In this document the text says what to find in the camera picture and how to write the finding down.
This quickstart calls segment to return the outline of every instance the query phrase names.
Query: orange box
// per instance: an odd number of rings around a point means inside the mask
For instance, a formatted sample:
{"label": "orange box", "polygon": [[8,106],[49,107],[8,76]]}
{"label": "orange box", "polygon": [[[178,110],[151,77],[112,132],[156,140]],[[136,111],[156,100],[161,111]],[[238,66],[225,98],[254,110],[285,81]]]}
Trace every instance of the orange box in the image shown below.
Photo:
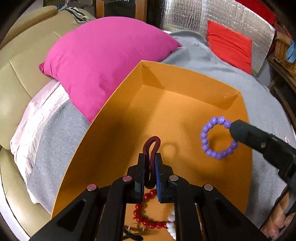
{"label": "orange box", "polygon": [[[215,79],[172,65],[142,61],[109,98],[81,141],[64,176],[52,217],[88,184],[112,184],[136,165],[145,141],[159,136],[163,163],[189,183],[210,183],[244,213],[249,195],[251,149],[240,144],[234,154],[218,161],[201,150],[202,127],[223,115],[248,122],[241,93]],[[221,151],[232,141],[223,126],[208,135],[210,147]],[[145,215],[166,221],[173,204],[147,203]],[[125,225],[135,223],[128,204]],[[164,229],[145,231],[146,241],[172,240]]]}

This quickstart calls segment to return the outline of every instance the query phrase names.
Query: purple bead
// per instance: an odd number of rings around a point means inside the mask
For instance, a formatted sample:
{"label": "purple bead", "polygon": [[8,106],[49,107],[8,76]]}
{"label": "purple bead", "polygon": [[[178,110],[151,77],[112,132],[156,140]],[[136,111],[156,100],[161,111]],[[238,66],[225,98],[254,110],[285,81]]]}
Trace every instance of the purple bead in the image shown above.
{"label": "purple bead", "polygon": [[228,147],[228,148],[226,149],[226,151],[228,152],[228,155],[233,154],[233,150],[232,150],[230,147]]}
{"label": "purple bead", "polygon": [[208,122],[205,126],[208,127],[209,129],[213,128],[213,125],[210,122]]}
{"label": "purple bead", "polygon": [[223,125],[225,122],[225,118],[223,116],[218,117],[218,124]]}
{"label": "purple bead", "polygon": [[202,133],[200,134],[200,137],[201,137],[202,139],[205,139],[205,138],[207,138],[207,133],[205,133],[205,132],[202,132]]}
{"label": "purple bead", "polygon": [[216,158],[216,156],[217,156],[217,152],[213,151],[212,154],[211,154],[211,157]]}
{"label": "purple bead", "polygon": [[223,150],[223,151],[221,152],[221,156],[222,156],[222,158],[227,157],[227,156],[228,156],[227,151],[226,151],[226,150]]}
{"label": "purple bead", "polygon": [[230,143],[230,148],[231,148],[232,150],[235,150],[238,146],[239,146],[239,144],[237,143],[237,141],[232,141],[232,142]]}
{"label": "purple bead", "polygon": [[226,121],[224,122],[224,127],[225,127],[226,129],[229,129],[230,126],[231,126],[231,121],[226,120]]}
{"label": "purple bead", "polygon": [[209,128],[208,128],[208,127],[204,126],[204,127],[202,128],[202,132],[207,133],[208,131],[209,131]]}
{"label": "purple bead", "polygon": [[203,145],[206,145],[208,143],[208,140],[207,140],[207,138],[205,138],[205,139],[202,139],[202,144]]}
{"label": "purple bead", "polygon": [[203,150],[203,151],[207,151],[208,149],[209,149],[209,145],[203,145],[203,146],[202,146],[202,150]]}
{"label": "purple bead", "polygon": [[213,152],[213,150],[209,149],[209,150],[207,150],[207,152],[206,152],[205,154],[206,154],[207,156],[211,156],[212,152]]}
{"label": "purple bead", "polygon": [[217,153],[217,156],[216,156],[217,160],[222,160],[222,156],[220,153]]}
{"label": "purple bead", "polygon": [[218,120],[216,117],[213,117],[211,120],[210,120],[210,123],[214,126],[214,125],[217,125],[218,123]]}

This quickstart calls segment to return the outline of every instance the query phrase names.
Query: silver foil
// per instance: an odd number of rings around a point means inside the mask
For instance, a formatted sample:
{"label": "silver foil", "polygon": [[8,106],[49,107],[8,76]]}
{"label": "silver foil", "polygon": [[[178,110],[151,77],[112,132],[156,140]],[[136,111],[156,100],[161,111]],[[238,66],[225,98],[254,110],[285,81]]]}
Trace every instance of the silver foil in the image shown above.
{"label": "silver foil", "polygon": [[235,0],[164,0],[161,28],[192,30],[207,35],[208,20],[241,33],[252,40],[252,73],[256,75],[269,51],[275,29],[259,15]]}

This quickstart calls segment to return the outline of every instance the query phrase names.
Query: sofa cushion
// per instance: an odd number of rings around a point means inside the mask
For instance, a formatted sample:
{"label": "sofa cushion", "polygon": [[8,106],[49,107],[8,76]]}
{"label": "sofa cushion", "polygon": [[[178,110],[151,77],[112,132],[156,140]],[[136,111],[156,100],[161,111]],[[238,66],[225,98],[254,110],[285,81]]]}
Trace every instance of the sofa cushion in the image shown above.
{"label": "sofa cushion", "polygon": [[61,11],[28,28],[0,50],[0,145],[5,149],[10,149],[9,142],[31,98],[52,79],[43,75],[38,65],[62,35],[78,26],[69,12]]}
{"label": "sofa cushion", "polygon": [[26,14],[21,16],[8,31],[4,40],[0,44],[0,49],[3,48],[8,42],[14,39],[16,36],[21,34],[23,31],[34,26],[35,24],[42,22],[43,20],[50,18],[57,14],[56,6],[46,6],[36,11],[33,11],[31,14]]}
{"label": "sofa cushion", "polygon": [[40,204],[31,202],[13,155],[4,148],[0,150],[0,172],[7,202],[20,225],[32,236],[50,220],[50,214]]}

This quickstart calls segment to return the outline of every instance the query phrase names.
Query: pink pillow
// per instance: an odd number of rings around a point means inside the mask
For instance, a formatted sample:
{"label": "pink pillow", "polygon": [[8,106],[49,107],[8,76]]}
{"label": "pink pillow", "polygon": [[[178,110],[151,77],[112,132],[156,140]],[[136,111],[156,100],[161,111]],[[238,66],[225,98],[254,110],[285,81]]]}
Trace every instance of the pink pillow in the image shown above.
{"label": "pink pillow", "polygon": [[141,60],[162,61],[181,46],[142,21],[105,17],[61,37],[39,69],[60,81],[72,103],[92,122]]}

